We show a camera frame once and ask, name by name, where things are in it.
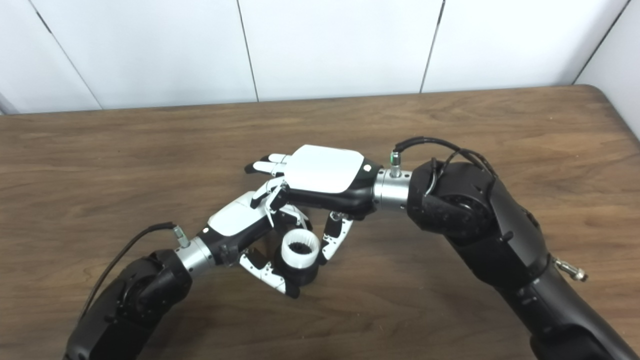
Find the black wire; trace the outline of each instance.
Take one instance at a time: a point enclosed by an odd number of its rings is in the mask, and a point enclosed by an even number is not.
[[[422,143],[435,143],[437,145],[448,147],[453,151],[459,151],[460,155],[464,156],[464,158],[469,160],[469,162],[471,162],[472,164],[474,164],[479,168],[484,168],[483,164],[480,161],[478,161],[478,159],[471,156],[467,149],[463,149],[454,143],[448,142],[447,140],[438,139],[438,138],[416,136],[415,138],[410,138],[403,142],[397,143],[396,147],[394,148],[394,152],[403,152],[412,146],[420,145]]]
[[[396,147],[394,148],[394,152],[403,152],[412,146],[419,145],[422,143],[435,143],[437,145],[448,147],[449,149],[454,151],[454,153],[451,154],[447,159],[447,161],[445,162],[445,165],[444,165],[445,168],[448,165],[448,162],[451,162],[453,157],[457,155],[462,155],[465,159],[469,160],[469,162],[473,163],[475,166],[486,170],[493,177],[498,177],[493,167],[484,156],[482,156],[476,151],[461,148],[456,144],[448,142],[447,140],[443,140],[443,139],[428,138],[426,136],[416,136],[415,138],[409,138],[405,141],[397,143]]]
[[[80,320],[84,318],[84,316],[86,315],[86,312],[89,310],[89,307],[91,307],[95,294],[98,292],[100,285],[102,285],[107,275],[109,275],[109,272],[111,271],[111,269],[113,269],[113,267],[118,263],[118,261],[122,259],[122,257],[127,253],[127,251],[129,251],[129,249],[131,249],[131,247],[136,242],[138,242],[140,238],[142,238],[144,235],[148,233],[152,233],[157,230],[171,230],[174,227],[175,227],[175,224],[173,222],[163,222],[162,224],[151,225],[150,227],[142,230],[140,234],[137,234],[136,236],[134,236],[133,239],[129,240],[127,245],[125,245],[125,247],[118,253],[118,255],[116,255],[116,257],[113,258],[113,260],[111,260],[109,265],[107,265],[107,267],[102,272],[102,275],[100,275],[100,277],[98,278],[98,281],[96,281],[95,285],[93,285],[91,292],[89,292],[89,297],[86,299],[86,302],[84,303],[82,311],[80,311],[80,317],[78,318],[78,322],[80,322]]]

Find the robotic hand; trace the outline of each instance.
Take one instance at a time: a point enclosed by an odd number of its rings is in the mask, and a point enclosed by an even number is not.
[[[422,143],[453,153],[412,172],[401,170],[401,153]],[[468,162],[452,163],[455,156]],[[275,177],[255,192],[251,207],[264,206],[270,221],[286,204],[330,210],[320,263],[335,253],[353,220],[377,209],[405,212],[422,230],[444,235],[474,275],[500,293],[531,332],[538,359],[640,359],[565,281],[558,270],[573,280],[587,275],[549,253],[536,219],[484,157],[416,137],[396,145],[390,165],[385,170],[358,152],[312,145],[292,155],[272,154],[245,168]]]
[[[287,234],[301,231],[308,235],[308,218],[296,207],[283,205],[274,213],[274,219],[269,221],[264,205],[255,209],[250,207],[253,194],[248,192],[240,196],[214,214],[192,240],[184,236],[180,227],[171,223],[149,227],[135,237],[109,265],[108,270],[137,239],[151,231],[173,229],[180,247],[157,250],[133,261],[93,304],[91,295],[68,339],[64,358],[135,359],[164,314],[187,296],[193,279],[214,266],[240,263],[278,291],[297,297],[300,293],[298,287],[273,268],[262,254],[248,247],[272,229],[279,233],[286,232],[289,225],[298,229]],[[92,294],[95,294],[108,270],[102,274]]]

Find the metal connector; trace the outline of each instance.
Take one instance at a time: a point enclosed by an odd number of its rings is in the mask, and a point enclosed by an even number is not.
[[[179,226],[176,226],[173,228],[173,233],[175,234],[175,237],[178,238],[178,242],[180,243],[180,247],[185,249],[188,248],[189,245],[191,245],[191,243],[189,242],[189,239],[187,239],[187,236],[184,234],[184,231],[182,231],[182,228]]]
[[[395,152],[392,151],[391,152],[391,173],[390,176],[391,177],[401,177],[402,176],[402,170],[400,169],[400,153],[399,152]]]
[[[573,280],[585,282],[589,279],[589,275],[581,268],[577,268],[557,258],[553,258],[553,262],[558,270],[566,272]]]

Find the wooden table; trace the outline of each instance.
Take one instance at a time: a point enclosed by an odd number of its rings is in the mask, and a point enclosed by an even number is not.
[[[640,148],[598,90],[567,86],[0,117],[0,359],[58,359],[124,243],[169,220],[196,234],[266,180],[247,163],[305,143],[384,162],[415,135],[490,159],[548,248],[589,272],[576,290],[640,352]],[[310,216],[319,233],[326,213]],[[376,213],[298,300],[238,266],[199,278],[140,359],[532,359],[528,338],[442,237]]]

